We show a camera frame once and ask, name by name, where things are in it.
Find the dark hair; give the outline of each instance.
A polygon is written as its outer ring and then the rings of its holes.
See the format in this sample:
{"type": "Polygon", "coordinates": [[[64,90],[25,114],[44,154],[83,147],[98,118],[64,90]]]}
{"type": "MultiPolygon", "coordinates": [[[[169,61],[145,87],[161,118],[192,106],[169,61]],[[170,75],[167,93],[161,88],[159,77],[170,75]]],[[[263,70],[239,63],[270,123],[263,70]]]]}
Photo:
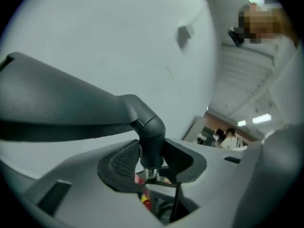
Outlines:
{"type": "Polygon", "coordinates": [[[227,130],[226,130],[226,134],[227,133],[232,133],[232,134],[236,134],[236,130],[234,129],[234,128],[228,128],[227,130]]]}

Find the white ceiling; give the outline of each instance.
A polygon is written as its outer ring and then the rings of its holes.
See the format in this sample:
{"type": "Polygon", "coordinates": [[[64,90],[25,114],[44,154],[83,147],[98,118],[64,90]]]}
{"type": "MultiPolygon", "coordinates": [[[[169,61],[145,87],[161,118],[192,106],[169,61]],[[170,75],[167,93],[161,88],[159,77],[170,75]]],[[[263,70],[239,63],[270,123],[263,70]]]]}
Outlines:
{"type": "Polygon", "coordinates": [[[294,46],[279,37],[264,44],[246,43],[236,47],[227,30],[238,27],[238,10],[247,0],[209,0],[219,22],[222,41],[221,70],[218,86],[209,109],[230,122],[247,121],[241,127],[251,135],[263,136],[284,125],[281,114],[269,93],[270,86],[290,59],[294,46]],[[272,121],[253,124],[252,118],[269,113],[272,121]]]}

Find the brown wall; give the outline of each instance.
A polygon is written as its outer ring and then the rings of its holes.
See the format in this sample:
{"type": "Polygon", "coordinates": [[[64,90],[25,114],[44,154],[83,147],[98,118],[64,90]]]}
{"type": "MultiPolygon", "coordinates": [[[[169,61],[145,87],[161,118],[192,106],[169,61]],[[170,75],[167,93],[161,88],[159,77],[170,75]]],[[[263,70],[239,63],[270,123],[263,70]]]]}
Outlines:
{"type": "MultiPolygon", "coordinates": [[[[218,119],[217,117],[210,115],[209,113],[205,113],[204,118],[206,119],[205,126],[214,131],[216,129],[221,129],[223,131],[226,131],[230,127],[235,128],[234,126],[230,125],[229,123],[226,123],[226,122],[218,119]]],[[[244,132],[242,130],[236,129],[236,133],[238,135],[242,136],[243,138],[248,139],[251,142],[256,141],[255,138],[252,138],[250,135],[248,135],[246,132],[244,132]]]]}

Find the person with dark hair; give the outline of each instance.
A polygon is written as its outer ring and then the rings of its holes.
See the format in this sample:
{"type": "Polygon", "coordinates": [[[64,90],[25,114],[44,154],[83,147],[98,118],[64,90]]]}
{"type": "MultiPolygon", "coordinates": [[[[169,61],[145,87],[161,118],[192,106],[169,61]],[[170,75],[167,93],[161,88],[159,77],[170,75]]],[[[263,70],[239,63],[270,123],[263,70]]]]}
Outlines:
{"type": "Polygon", "coordinates": [[[296,47],[299,44],[298,35],[280,4],[244,5],[238,12],[238,26],[244,30],[244,36],[250,39],[250,43],[261,43],[263,40],[284,35],[296,47]]]}
{"type": "Polygon", "coordinates": [[[236,149],[242,146],[242,141],[236,137],[236,130],[234,128],[228,128],[226,130],[226,138],[222,142],[221,147],[224,149],[236,149]]]}

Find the ceiling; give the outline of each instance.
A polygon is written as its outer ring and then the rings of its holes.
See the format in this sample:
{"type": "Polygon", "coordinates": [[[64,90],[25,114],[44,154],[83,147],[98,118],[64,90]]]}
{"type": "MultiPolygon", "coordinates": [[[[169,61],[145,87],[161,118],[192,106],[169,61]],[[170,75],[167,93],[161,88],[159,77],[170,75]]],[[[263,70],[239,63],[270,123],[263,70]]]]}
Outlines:
{"type": "Polygon", "coordinates": [[[269,92],[292,53],[290,40],[278,37],[264,44],[246,43],[236,47],[227,30],[238,26],[238,10],[247,0],[209,0],[210,9],[218,20],[222,56],[218,85],[209,110],[237,125],[246,120],[241,129],[261,139],[273,129],[281,128],[284,121],[269,92]],[[252,118],[271,114],[272,120],[253,124],[252,118]]]}

